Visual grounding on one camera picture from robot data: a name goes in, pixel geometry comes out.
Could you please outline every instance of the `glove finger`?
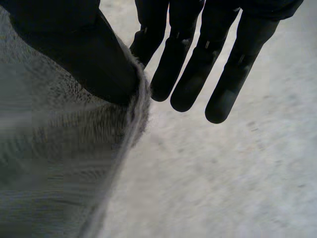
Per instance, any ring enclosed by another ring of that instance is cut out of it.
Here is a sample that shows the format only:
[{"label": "glove finger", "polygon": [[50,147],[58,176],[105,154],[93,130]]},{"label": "glove finger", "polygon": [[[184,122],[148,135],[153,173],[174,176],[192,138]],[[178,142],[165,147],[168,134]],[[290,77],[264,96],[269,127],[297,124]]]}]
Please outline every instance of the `glove finger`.
[{"label": "glove finger", "polygon": [[111,103],[129,103],[138,78],[101,11],[94,25],[69,34],[30,34],[14,19],[12,23],[27,44],[66,69],[88,92]]},{"label": "glove finger", "polygon": [[227,119],[262,46],[272,37],[278,24],[279,21],[242,13],[237,39],[205,110],[210,122],[222,123]]},{"label": "glove finger", "polygon": [[203,0],[170,1],[171,33],[151,82],[154,100],[162,102],[169,97],[192,44],[197,18],[203,6]]},{"label": "glove finger", "polygon": [[171,96],[170,102],[175,110],[185,112],[194,104],[238,12],[239,8],[234,5],[228,8],[227,5],[216,1],[206,2],[197,46]]},{"label": "glove finger", "polygon": [[132,54],[147,66],[163,41],[169,0],[135,0],[140,31],[130,47]]}]

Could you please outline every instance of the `snowy ground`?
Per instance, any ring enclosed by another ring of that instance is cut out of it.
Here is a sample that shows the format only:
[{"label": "snowy ground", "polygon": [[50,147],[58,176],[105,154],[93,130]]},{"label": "snowy ground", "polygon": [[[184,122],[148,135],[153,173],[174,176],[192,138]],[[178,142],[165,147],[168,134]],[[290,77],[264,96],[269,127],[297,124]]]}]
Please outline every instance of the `snowy ground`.
[{"label": "snowy ground", "polygon": [[[130,45],[139,29],[134,0],[103,0],[101,9]],[[209,123],[204,110],[238,21],[189,112],[153,102],[148,132],[111,198],[105,238],[316,237],[316,10],[305,0],[280,23],[226,122]]]}]

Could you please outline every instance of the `ground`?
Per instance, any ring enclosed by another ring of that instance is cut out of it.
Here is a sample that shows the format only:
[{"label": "ground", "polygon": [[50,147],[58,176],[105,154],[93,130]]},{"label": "ground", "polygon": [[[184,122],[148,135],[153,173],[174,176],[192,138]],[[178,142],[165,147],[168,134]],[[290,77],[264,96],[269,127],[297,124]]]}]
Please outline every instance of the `ground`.
[{"label": "ground", "polygon": [[[110,200],[105,238],[316,237],[316,9],[306,0],[280,23],[224,123],[209,123],[204,110],[239,18],[190,111],[152,103],[147,133]],[[103,0],[101,10],[130,45],[139,29],[134,1]]]}]

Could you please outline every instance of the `gloved hand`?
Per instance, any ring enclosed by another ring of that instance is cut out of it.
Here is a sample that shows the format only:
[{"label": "gloved hand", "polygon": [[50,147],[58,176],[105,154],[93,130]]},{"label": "gloved hand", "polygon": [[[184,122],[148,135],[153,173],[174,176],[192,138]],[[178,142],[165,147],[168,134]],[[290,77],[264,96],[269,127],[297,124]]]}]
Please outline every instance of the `gloved hand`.
[{"label": "gloved hand", "polygon": [[205,110],[206,118],[221,123],[233,104],[264,43],[279,21],[291,17],[303,0],[135,0],[141,30],[135,34],[131,52],[146,66],[164,38],[169,5],[170,36],[151,82],[152,98],[166,100],[180,74],[192,44],[201,10],[200,37],[174,92],[172,107],[189,110],[199,95],[225,43],[240,8],[237,38],[220,80]]}]

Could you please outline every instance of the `gray fleece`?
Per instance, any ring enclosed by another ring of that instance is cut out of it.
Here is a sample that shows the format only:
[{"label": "gray fleece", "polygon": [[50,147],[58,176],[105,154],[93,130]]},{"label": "gray fleece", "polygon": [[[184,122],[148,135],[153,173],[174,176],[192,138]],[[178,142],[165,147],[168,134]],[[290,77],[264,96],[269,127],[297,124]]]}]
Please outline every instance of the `gray fleece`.
[{"label": "gray fleece", "polygon": [[98,238],[110,185],[146,127],[142,68],[127,108],[27,46],[0,7],[0,237]]}]

